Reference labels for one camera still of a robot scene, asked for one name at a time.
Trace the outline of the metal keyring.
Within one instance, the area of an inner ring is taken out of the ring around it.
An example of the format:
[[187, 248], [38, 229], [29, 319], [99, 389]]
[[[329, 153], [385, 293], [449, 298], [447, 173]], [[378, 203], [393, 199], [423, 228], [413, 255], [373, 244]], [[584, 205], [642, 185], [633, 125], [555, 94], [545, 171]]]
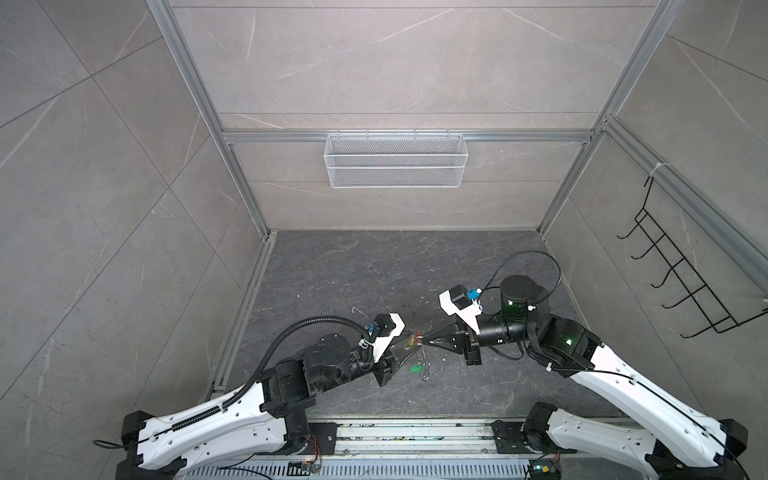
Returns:
[[414, 373], [414, 374], [418, 375], [422, 382], [426, 382], [430, 377], [430, 362], [428, 361], [428, 358], [426, 355], [426, 349], [424, 347], [422, 347], [419, 350], [419, 353], [416, 355], [416, 358], [417, 360], [414, 363], [414, 365], [421, 366], [421, 372]]

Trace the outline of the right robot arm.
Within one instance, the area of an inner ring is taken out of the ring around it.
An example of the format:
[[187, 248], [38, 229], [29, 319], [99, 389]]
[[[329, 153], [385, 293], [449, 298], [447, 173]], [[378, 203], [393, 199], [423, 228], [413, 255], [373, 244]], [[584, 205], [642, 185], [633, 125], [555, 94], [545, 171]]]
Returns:
[[636, 422], [620, 427], [538, 402], [522, 428], [524, 444], [544, 456], [586, 452], [650, 479], [745, 479], [739, 457], [747, 429], [680, 401], [621, 359], [580, 323], [551, 314], [551, 291], [525, 275], [480, 289], [457, 285], [440, 294], [450, 321], [425, 334], [425, 345], [482, 362], [482, 349], [515, 344], [523, 356], [609, 401]]

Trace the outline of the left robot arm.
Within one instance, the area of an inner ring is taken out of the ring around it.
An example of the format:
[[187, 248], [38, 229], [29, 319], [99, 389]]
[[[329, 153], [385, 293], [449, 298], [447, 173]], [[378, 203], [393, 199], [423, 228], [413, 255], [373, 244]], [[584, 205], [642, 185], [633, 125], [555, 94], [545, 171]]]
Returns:
[[[358, 341], [327, 334], [289, 358], [270, 361], [291, 334], [323, 323], [355, 330]], [[118, 479], [173, 479], [237, 455], [297, 453], [312, 440], [306, 411], [317, 395], [366, 375], [385, 385], [398, 369], [390, 347], [404, 330], [396, 313], [379, 314], [367, 326], [333, 315], [299, 320], [278, 334], [242, 386], [175, 414], [132, 412], [123, 419], [119, 442], [93, 443], [124, 451]]]

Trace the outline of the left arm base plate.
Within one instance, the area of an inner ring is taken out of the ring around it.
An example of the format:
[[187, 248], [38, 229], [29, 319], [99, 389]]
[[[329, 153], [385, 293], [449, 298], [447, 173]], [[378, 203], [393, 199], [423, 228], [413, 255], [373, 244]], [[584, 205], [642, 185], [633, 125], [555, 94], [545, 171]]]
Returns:
[[315, 448], [318, 448], [320, 456], [333, 455], [336, 449], [339, 424], [335, 422], [310, 422], [308, 427], [310, 438], [301, 454], [314, 456]]

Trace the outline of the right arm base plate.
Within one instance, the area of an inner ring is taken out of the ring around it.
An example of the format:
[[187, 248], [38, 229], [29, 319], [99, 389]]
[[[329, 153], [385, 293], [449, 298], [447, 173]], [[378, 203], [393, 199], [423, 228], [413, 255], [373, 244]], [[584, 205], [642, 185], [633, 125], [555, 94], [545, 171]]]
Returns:
[[558, 447], [547, 434], [547, 426], [521, 421], [496, 420], [490, 424], [499, 454], [574, 454], [575, 450]]

